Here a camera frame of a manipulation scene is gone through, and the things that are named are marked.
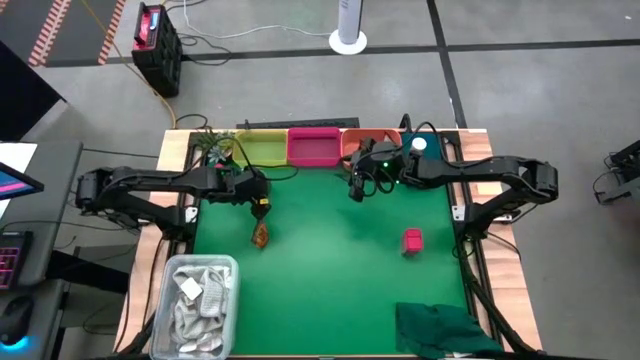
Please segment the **dark green cloth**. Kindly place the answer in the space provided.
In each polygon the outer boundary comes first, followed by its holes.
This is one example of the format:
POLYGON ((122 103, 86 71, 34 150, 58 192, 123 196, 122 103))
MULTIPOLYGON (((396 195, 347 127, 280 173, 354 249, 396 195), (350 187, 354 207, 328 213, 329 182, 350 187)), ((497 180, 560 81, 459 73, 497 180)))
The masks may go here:
POLYGON ((502 352, 479 321, 460 307, 398 302, 395 305, 396 349, 436 360, 453 353, 502 352))

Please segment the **black partition panel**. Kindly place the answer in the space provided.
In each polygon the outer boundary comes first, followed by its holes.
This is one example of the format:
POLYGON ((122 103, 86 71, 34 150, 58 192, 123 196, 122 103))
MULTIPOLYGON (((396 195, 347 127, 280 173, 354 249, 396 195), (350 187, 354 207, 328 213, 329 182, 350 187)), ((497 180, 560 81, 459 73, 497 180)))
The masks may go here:
POLYGON ((66 99, 0 40, 0 141, 19 141, 66 99))

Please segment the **white square tag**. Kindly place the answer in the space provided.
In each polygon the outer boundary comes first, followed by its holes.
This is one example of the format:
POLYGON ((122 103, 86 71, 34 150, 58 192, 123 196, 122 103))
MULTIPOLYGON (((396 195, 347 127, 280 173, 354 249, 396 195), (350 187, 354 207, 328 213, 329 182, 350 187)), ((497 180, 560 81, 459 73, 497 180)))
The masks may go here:
POLYGON ((187 278, 180 289, 190 301, 196 300, 203 293, 201 286, 192 277, 187 278))

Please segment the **taco mix seasoning packet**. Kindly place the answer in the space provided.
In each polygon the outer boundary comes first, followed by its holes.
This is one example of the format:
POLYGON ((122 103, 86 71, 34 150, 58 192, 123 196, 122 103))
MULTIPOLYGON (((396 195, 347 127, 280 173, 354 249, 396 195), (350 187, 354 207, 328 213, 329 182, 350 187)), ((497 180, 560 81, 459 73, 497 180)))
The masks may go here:
POLYGON ((263 220, 259 220, 253 230, 251 242, 259 249, 265 248, 269 243, 269 230, 263 220))

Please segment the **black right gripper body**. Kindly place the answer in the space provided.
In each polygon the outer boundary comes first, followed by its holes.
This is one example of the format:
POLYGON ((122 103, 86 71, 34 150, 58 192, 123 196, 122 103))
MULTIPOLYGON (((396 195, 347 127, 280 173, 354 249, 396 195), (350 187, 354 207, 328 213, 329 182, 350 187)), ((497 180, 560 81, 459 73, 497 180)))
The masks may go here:
POLYGON ((373 178, 377 186, 394 186, 405 166, 401 146, 393 142, 377 142, 362 158, 362 172, 373 178))

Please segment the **black computer mouse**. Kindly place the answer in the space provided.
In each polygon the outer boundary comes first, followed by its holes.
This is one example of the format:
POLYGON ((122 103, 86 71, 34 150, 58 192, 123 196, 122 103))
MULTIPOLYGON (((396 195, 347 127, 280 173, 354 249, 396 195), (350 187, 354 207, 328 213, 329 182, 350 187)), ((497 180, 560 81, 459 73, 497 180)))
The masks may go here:
POLYGON ((0 344, 16 345, 26 335, 34 309, 31 296, 22 295, 12 299, 0 314, 0 344))

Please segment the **computer monitor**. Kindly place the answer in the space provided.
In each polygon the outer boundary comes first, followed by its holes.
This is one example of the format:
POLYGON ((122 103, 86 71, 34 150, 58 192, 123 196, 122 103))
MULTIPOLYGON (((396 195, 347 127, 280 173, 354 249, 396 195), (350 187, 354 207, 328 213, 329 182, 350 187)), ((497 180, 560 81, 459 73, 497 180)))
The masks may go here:
POLYGON ((41 182, 0 162, 0 201, 39 193, 44 188, 41 182))

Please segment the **red-lid spice container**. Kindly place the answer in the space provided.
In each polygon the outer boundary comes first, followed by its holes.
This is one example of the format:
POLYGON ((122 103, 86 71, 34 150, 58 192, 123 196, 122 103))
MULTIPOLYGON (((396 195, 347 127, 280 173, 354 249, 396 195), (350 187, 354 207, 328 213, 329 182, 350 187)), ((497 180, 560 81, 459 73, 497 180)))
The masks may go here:
POLYGON ((424 249, 422 230, 419 228, 406 229, 402 236, 402 255, 414 256, 424 249))

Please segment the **grey crumpled towel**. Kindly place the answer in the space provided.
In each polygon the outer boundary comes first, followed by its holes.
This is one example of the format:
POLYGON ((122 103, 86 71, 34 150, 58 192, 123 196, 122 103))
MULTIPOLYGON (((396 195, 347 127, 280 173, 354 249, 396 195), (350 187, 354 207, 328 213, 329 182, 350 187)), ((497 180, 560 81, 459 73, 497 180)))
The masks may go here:
POLYGON ((213 352, 221 348, 231 290, 231 268, 224 265, 185 265, 172 274, 172 279, 179 291, 172 310, 170 337, 178 351, 213 352), (189 277, 203 289, 194 301, 190 301, 180 289, 189 277))

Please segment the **backlit black keyboard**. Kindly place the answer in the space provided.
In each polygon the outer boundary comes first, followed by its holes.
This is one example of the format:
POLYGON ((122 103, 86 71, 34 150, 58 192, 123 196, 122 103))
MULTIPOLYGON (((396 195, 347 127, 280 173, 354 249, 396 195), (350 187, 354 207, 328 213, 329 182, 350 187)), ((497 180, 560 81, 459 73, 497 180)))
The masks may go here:
POLYGON ((31 231, 0 234, 0 290, 10 290, 16 286, 32 240, 31 231))

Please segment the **blue plastic bin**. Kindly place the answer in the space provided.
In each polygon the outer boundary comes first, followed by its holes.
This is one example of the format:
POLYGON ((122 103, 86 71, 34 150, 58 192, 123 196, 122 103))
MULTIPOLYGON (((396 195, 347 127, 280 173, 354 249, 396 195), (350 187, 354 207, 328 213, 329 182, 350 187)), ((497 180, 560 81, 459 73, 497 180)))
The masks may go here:
POLYGON ((442 149, 440 138, 432 132, 414 132, 401 135, 401 154, 413 160, 445 160, 445 152, 442 149), (423 137, 427 140, 428 146, 423 152, 413 152, 411 150, 411 140, 414 137, 423 137))

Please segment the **green table mat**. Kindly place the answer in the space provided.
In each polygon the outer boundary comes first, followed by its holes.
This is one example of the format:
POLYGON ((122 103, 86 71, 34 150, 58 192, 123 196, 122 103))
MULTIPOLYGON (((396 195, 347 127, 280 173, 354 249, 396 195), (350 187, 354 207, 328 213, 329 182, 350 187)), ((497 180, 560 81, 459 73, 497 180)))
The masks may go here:
POLYGON ((398 302, 466 306, 445 188, 399 185, 355 202, 342 167, 262 166, 268 245, 251 242, 248 205, 206 202, 194 245, 238 262, 234 355, 389 355, 398 302), (409 228, 422 230, 424 249, 403 256, 409 228))

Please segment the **small succulent plant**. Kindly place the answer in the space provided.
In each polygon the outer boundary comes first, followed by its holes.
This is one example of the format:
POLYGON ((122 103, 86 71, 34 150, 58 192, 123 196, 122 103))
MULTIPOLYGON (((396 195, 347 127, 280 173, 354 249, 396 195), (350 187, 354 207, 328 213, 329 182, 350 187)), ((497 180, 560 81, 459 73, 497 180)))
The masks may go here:
POLYGON ((195 135, 195 165, 221 165, 231 163, 234 133, 229 131, 216 132, 206 129, 195 135))

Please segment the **black power strip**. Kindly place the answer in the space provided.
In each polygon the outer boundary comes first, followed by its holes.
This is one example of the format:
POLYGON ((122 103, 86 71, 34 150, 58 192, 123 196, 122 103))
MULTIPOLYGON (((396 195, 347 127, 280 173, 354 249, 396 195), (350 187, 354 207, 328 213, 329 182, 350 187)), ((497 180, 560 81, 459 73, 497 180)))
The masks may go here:
POLYGON ((310 120, 287 120, 272 122, 250 122, 246 119, 243 123, 236 125, 237 129, 289 129, 300 127, 337 127, 337 128, 359 128, 360 121, 358 117, 346 118, 326 118, 326 119, 310 119, 310 120))

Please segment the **yellow-green plastic bin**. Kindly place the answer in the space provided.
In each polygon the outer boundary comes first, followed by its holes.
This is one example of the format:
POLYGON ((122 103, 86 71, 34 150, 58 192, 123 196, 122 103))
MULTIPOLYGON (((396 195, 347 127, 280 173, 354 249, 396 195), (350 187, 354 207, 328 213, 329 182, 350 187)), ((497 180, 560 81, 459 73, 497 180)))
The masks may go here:
POLYGON ((233 143, 232 159, 247 165, 243 152, 252 165, 285 165, 287 163, 287 131, 284 129, 238 130, 233 143))

